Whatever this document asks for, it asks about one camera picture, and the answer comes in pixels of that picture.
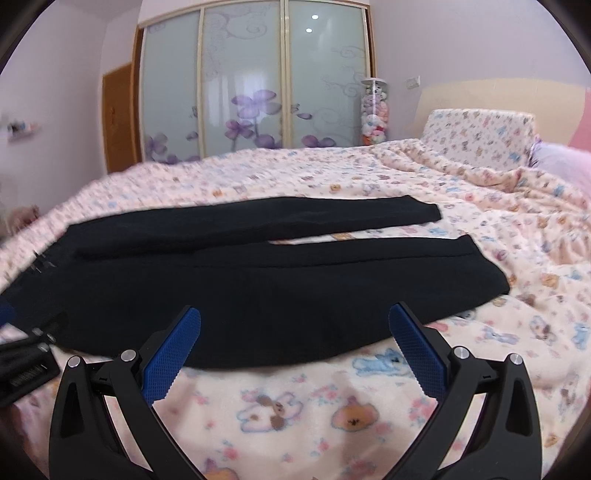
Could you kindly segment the black pants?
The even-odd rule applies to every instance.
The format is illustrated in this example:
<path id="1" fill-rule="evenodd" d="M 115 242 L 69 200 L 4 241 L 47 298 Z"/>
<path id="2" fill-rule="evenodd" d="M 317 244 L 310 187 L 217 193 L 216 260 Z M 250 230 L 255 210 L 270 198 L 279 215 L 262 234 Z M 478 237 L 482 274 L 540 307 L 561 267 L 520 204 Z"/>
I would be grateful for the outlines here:
<path id="1" fill-rule="evenodd" d="M 62 312 L 58 345 L 91 355 L 138 348 L 191 306 L 201 333 L 190 367 L 320 361 L 388 338 L 398 302 L 431 323 L 509 292 L 469 236 L 362 237 L 440 218 L 408 196 L 128 212 L 68 227 L 2 297 L 23 330 Z"/>

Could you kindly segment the purple pillow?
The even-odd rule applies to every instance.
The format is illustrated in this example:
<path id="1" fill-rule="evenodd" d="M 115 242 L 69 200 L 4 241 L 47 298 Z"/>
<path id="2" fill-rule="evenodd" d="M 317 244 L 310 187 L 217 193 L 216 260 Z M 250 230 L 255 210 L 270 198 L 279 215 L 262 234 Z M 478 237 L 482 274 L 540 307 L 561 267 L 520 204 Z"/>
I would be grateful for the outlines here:
<path id="1" fill-rule="evenodd" d="M 531 149 L 530 166 L 560 177 L 590 198 L 591 153 L 589 151 L 537 141 Z"/>

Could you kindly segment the patterned pillow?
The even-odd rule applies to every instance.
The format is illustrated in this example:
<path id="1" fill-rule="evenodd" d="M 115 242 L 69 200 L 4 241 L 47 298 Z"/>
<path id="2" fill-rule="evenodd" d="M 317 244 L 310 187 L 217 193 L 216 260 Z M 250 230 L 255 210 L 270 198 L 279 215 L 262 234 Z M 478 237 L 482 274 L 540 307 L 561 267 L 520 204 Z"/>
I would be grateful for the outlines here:
<path id="1" fill-rule="evenodd" d="M 490 109 L 436 109 L 422 135 L 452 161 L 499 171 L 526 167 L 536 139 L 534 115 Z"/>

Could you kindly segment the brown wooden door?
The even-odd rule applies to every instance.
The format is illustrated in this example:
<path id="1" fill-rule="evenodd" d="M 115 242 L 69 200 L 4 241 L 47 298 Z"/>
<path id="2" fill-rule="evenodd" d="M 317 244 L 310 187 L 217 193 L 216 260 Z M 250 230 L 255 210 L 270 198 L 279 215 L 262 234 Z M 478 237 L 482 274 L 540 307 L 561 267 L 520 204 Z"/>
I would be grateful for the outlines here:
<path id="1" fill-rule="evenodd" d="M 102 132 L 106 169 L 122 172 L 135 164 L 131 123 L 130 63 L 102 78 Z"/>

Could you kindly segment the pink cushion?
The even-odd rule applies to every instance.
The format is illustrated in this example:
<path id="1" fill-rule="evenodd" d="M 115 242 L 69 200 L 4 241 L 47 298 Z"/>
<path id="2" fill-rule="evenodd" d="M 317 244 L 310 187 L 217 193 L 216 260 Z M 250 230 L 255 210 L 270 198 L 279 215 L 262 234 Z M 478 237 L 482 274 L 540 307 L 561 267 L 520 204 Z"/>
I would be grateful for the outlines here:
<path id="1" fill-rule="evenodd" d="M 579 124 L 570 140 L 570 147 L 591 151 L 591 89 L 585 89 L 584 108 Z"/>

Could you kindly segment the cream bed headboard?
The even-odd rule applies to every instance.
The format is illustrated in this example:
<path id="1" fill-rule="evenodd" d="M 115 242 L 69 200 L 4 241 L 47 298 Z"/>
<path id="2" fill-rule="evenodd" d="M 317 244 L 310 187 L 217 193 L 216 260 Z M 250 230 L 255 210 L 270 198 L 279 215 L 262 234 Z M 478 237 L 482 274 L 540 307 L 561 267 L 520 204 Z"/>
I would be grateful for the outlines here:
<path id="1" fill-rule="evenodd" d="M 415 119 L 405 135 L 419 137 L 435 109 L 479 108 L 530 113 L 544 141 L 568 145 L 583 113 L 586 88 L 526 78 L 436 84 L 422 90 Z"/>

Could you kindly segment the glass sliding wardrobe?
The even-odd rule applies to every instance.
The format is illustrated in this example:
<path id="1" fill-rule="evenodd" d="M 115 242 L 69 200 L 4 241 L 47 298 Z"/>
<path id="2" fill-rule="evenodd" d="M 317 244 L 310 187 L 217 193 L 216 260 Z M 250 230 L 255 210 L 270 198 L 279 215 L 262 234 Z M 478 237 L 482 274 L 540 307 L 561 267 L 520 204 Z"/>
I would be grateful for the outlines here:
<path id="1" fill-rule="evenodd" d="M 366 1 L 145 1 L 134 45 L 139 158 L 363 145 L 375 78 Z"/>

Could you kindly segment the clear jar of plush toys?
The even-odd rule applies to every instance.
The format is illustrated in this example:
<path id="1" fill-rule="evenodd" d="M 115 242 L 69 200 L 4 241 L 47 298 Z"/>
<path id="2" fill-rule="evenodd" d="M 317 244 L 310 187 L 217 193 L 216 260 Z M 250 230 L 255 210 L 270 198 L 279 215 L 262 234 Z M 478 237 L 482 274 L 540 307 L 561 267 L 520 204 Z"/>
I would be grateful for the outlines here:
<path id="1" fill-rule="evenodd" d="M 363 146 L 377 145 L 387 141 L 390 118 L 387 83 L 380 78 L 363 79 L 365 88 L 361 103 L 361 126 Z"/>

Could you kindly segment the white wall switch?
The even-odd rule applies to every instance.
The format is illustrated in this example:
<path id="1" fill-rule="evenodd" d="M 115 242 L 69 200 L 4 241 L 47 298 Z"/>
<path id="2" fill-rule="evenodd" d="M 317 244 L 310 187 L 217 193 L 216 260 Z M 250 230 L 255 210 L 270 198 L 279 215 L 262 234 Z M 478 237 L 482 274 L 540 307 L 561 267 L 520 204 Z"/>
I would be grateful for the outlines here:
<path id="1" fill-rule="evenodd" d="M 420 78 L 419 77 L 414 77 L 409 79 L 406 82 L 406 86 L 408 89 L 413 89 L 413 88 L 417 88 L 420 86 Z"/>

